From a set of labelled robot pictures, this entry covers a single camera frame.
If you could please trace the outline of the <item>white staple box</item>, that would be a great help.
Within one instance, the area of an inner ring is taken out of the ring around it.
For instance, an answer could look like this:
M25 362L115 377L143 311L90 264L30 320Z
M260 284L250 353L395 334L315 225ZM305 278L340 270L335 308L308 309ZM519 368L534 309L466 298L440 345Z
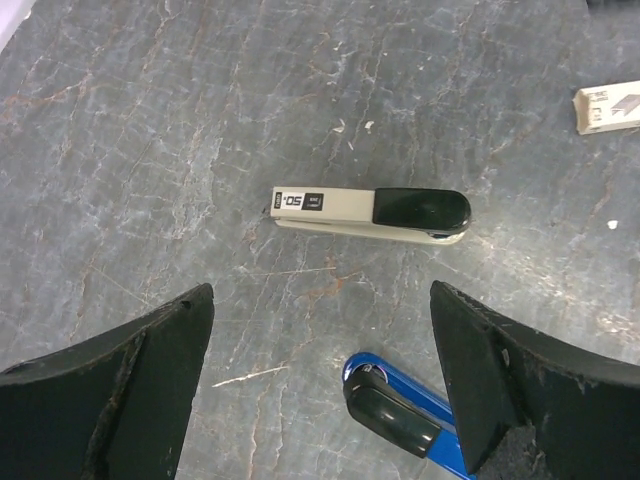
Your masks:
M640 81L579 89L573 106L579 135L639 127Z

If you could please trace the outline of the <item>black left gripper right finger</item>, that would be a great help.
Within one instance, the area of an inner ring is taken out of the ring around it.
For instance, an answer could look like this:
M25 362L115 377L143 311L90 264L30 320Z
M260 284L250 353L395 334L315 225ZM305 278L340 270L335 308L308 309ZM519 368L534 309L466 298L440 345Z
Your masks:
M467 471L636 479L639 368L510 319L442 281L431 319Z

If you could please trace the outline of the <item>blue and black stapler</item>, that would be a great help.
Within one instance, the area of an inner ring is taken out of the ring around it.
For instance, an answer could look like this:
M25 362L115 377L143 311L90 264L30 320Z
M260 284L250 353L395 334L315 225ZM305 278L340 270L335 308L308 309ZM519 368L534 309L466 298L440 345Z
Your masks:
M342 391L361 425L461 479L476 477L466 471L451 406L435 391L371 352L347 359Z

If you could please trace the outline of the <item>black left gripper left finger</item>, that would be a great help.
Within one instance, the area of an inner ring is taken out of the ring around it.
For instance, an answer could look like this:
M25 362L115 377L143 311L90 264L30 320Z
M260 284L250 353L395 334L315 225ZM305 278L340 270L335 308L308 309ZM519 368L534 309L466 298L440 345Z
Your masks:
M174 478L214 313L204 283L2 371L2 478Z

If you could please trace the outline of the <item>beige and black stapler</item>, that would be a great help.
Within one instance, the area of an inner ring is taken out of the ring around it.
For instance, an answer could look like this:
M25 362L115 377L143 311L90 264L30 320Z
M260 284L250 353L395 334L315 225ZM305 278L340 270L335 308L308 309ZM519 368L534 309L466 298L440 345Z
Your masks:
M469 228L472 210L454 190L275 187L270 216L284 228L424 245L451 245Z

